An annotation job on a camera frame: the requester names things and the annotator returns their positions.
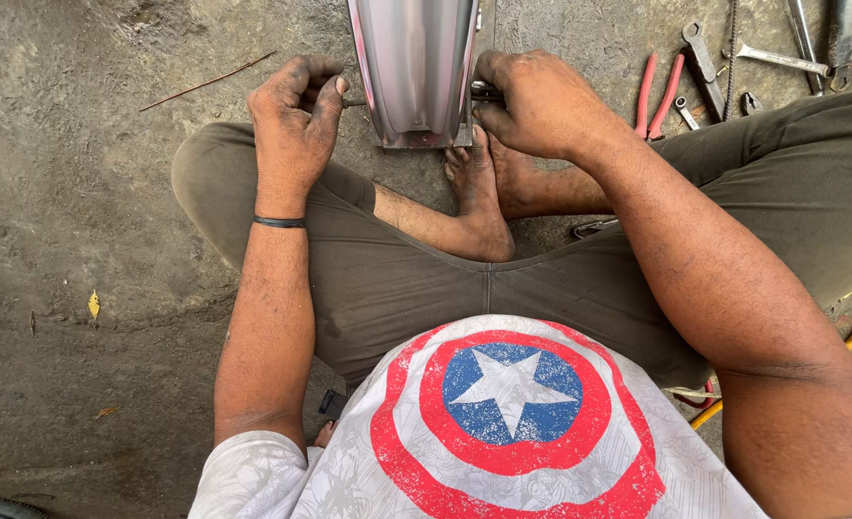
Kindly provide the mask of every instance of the knee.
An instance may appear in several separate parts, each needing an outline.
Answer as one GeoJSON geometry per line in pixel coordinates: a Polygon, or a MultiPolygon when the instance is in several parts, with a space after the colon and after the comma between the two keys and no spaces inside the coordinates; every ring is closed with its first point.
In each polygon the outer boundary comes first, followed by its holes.
{"type": "Polygon", "coordinates": [[[242,154],[255,160],[251,124],[211,123],[187,136],[170,165],[176,200],[186,207],[193,185],[227,171],[242,154]]]}

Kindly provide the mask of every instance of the dirty ground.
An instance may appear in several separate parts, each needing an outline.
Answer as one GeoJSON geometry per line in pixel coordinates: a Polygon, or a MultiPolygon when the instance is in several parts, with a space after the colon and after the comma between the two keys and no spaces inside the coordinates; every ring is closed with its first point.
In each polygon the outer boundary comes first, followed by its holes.
{"type": "MultiPolygon", "coordinates": [[[[818,55],[823,7],[806,6],[818,55]]],[[[498,0],[496,47],[559,53],[632,121],[647,55],[661,54],[658,99],[679,30],[695,18],[719,64],[729,4],[715,0],[498,0]]],[[[741,28],[753,46],[797,53],[785,0],[744,0],[741,28]]],[[[288,56],[317,52],[350,64],[358,85],[344,0],[0,0],[1,497],[23,494],[59,518],[185,517],[211,449],[213,372],[237,277],[179,208],[169,164],[203,124],[248,120],[247,92],[288,56]],[[86,306],[94,289],[97,320],[86,306]],[[95,419],[109,407],[118,410],[95,419]]],[[[808,93],[801,72],[744,59],[738,93],[747,89],[767,108],[808,93]]],[[[687,72],[679,93],[700,103],[687,72]]],[[[364,112],[343,115],[333,159],[454,211],[441,155],[372,147],[364,112]]],[[[664,133],[682,131],[670,112],[664,133]]],[[[569,243],[581,220],[514,223],[518,256],[569,243]]],[[[847,334],[852,297],[826,310],[847,334]]],[[[342,384],[315,363],[309,437],[324,421],[313,407],[342,384]]],[[[702,429],[718,452],[720,423],[702,429]]]]}

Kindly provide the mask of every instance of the pliers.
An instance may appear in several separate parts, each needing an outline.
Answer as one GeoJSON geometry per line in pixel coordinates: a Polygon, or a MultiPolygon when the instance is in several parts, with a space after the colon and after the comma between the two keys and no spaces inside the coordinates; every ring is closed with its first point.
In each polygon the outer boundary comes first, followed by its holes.
{"type": "Polygon", "coordinates": [[[672,73],[669,74],[669,84],[666,87],[666,94],[663,95],[663,102],[660,103],[659,110],[656,111],[654,120],[650,123],[650,129],[647,129],[650,86],[654,81],[654,72],[656,71],[656,61],[658,59],[658,53],[650,54],[650,59],[647,60],[647,68],[643,72],[643,80],[641,81],[641,95],[637,98],[637,127],[634,131],[647,142],[653,142],[663,136],[660,127],[663,125],[663,119],[669,113],[669,107],[676,97],[676,88],[679,87],[679,76],[682,75],[682,65],[685,64],[685,56],[682,54],[677,55],[675,63],[672,64],[672,73]]]}

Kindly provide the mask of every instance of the white t-shirt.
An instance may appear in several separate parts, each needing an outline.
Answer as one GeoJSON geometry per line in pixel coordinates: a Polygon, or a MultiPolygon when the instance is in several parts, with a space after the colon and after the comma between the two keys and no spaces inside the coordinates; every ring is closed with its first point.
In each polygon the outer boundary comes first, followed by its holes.
{"type": "Polygon", "coordinates": [[[397,346],[308,457],[222,442],[189,518],[766,517],[640,367],[521,317],[397,346]]]}

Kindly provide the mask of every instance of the hairy arm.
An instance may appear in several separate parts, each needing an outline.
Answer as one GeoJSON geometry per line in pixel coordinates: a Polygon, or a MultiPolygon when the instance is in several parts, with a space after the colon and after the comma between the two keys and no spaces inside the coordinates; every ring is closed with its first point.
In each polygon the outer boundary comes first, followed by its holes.
{"type": "MultiPolygon", "coordinates": [[[[304,217],[310,188],[333,153],[347,86],[337,76],[342,70],[323,56],[298,56],[249,95],[258,216],[304,217]]],[[[214,444],[275,431],[304,449],[301,408],[313,348],[307,232],[254,223],[214,382],[214,444]]]]}
{"type": "Polygon", "coordinates": [[[773,516],[852,516],[852,356],[797,277],[570,65],[485,53],[478,69],[508,106],[478,109],[490,132],[601,185],[663,312],[717,371],[725,454],[743,486],[773,516]]]}

